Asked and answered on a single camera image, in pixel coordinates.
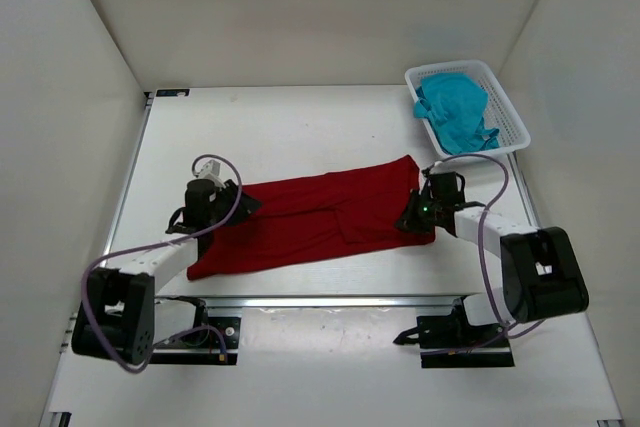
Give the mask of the red t shirt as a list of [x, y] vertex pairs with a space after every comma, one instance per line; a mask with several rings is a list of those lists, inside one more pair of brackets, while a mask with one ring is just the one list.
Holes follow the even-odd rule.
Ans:
[[428, 245], [432, 233], [396, 226], [419, 187], [419, 167], [397, 160], [322, 175], [250, 184], [256, 213], [214, 233], [213, 245], [186, 273], [195, 281], [375, 251]]

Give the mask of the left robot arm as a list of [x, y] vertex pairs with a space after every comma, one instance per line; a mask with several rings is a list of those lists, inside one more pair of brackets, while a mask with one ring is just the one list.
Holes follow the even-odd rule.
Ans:
[[106, 256], [110, 260], [136, 253], [125, 266], [87, 268], [71, 336], [73, 353], [114, 361], [129, 373], [144, 370], [156, 348], [158, 292], [204, 256], [215, 230], [242, 224], [261, 207], [260, 200], [232, 180], [188, 182], [184, 204], [169, 218], [163, 241]]

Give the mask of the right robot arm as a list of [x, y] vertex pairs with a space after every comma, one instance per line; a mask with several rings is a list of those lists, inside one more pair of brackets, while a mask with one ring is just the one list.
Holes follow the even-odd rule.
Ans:
[[472, 352], [495, 346], [519, 325], [527, 330], [545, 320], [581, 313], [590, 302], [588, 289], [565, 230], [519, 224], [465, 196], [465, 179], [455, 172], [423, 172], [425, 184], [414, 190], [395, 226], [412, 234], [432, 234], [441, 228], [476, 245], [481, 273], [486, 256], [500, 261], [498, 288], [455, 300], [450, 313], [400, 333], [397, 345], [429, 348], [431, 355]]

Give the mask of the white plastic basket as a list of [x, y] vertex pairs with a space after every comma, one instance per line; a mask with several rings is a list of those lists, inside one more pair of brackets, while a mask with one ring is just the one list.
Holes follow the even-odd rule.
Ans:
[[[498, 128], [500, 130], [498, 136], [499, 148], [476, 153], [496, 157], [528, 147], [531, 141], [529, 132], [497, 78], [489, 66], [482, 61], [460, 60], [408, 69], [405, 73], [405, 80], [414, 105], [417, 101], [416, 90], [419, 88], [423, 78], [438, 73], [455, 72], [468, 75], [488, 94], [489, 101], [484, 114], [485, 125], [487, 128]], [[437, 158], [446, 159], [453, 156], [442, 150], [428, 121], [419, 120], [423, 122], [426, 128], [427, 134], [436, 150]]]

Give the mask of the teal t shirt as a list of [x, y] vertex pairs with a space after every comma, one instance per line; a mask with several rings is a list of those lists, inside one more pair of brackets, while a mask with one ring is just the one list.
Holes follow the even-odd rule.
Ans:
[[450, 155], [500, 147], [498, 128], [484, 121], [488, 94], [464, 73], [438, 73], [421, 80], [415, 118], [427, 120], [442, 150]]

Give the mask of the aluminium front rail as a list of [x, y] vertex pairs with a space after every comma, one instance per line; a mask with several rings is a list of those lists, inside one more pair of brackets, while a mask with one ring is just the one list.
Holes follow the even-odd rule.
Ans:
[[459, 295], [203, 296], [213, 308], [422, 308], [452, 305]]

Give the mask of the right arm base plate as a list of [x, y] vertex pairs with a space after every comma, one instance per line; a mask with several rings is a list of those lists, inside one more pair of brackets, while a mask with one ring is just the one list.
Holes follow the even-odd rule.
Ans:
[[422, 369], [511, 368], [511, 346], [499, 324], [472, 326], [462, 314], [419, 316]]

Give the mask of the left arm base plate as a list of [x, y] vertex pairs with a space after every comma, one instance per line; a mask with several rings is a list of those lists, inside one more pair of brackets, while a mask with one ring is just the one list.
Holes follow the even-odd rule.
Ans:
[[235, 366], [241, 322], [240, 308], [216, 307], [196, 297], [157, 298], [150, 363]]

